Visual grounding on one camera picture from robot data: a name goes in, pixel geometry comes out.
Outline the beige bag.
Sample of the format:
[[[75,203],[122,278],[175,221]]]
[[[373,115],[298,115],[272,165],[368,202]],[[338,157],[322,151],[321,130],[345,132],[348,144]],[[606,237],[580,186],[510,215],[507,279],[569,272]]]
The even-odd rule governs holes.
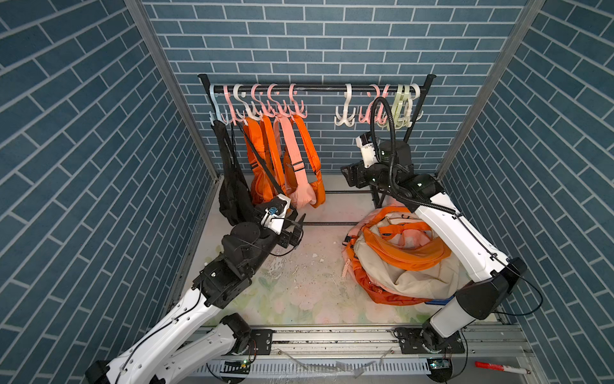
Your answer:
[[[347,249],[353,250],[374,284],[393,294],[428,300],[447,299],[469,282],[467,271],[453,252],[435,267],[411,271],[401,270],[381,260],[367,246],[362,233],[351,241]]]

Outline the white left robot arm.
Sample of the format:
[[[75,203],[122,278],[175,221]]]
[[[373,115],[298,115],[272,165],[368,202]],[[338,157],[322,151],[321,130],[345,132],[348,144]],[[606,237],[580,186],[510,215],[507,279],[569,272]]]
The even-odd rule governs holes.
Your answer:
[[[193,286],[162,320],[127,351],[98,360],[86,370],[89,383],[178,383],[209,361],[249,345],[251,329],[238,314],[225,316],[212,331],[188,343],[200,326],[218,315],[252,283],[276,246],[297,246],[303,221],[274,217],[288,232],[277,234],[256,222],[242,222],[222,238],[222,252],[193,280]]]

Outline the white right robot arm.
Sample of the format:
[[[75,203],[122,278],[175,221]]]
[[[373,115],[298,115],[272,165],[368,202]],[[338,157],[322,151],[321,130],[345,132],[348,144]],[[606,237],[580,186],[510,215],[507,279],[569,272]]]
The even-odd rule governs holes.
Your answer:
[[[358,139],[359,163],[342,168],[352,187],[392,199],[353,227],[345,260],[371,299],[390,306],[441,300],[418,331],[405,336],[431,353],[448,350],[461,330],[489,317],[512,293],[526,264],[488,241],[455,207],[443,186],[413,169],[409,145],[375,131]]]

